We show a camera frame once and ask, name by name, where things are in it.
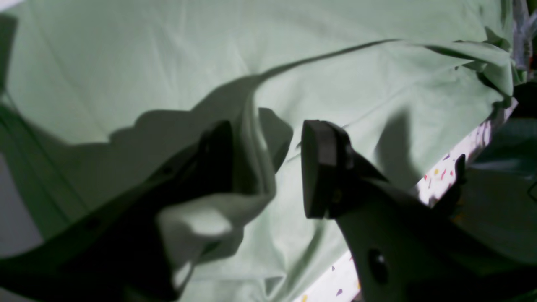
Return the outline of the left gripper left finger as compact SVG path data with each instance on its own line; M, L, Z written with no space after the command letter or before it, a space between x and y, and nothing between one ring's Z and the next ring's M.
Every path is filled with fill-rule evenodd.
M157 214L229 190L233 149L230 122L216 122L139 186L29 252L2 259L1 286L41 302L176 300Z

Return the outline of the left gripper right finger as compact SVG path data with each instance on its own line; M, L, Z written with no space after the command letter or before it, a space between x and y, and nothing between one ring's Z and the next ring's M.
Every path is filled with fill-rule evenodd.
M397 189L357 153L347 132L306 120L301 134L305 216L333 219L367 302L535 302L536 266L503 256L451 220L465 184L433 208Z

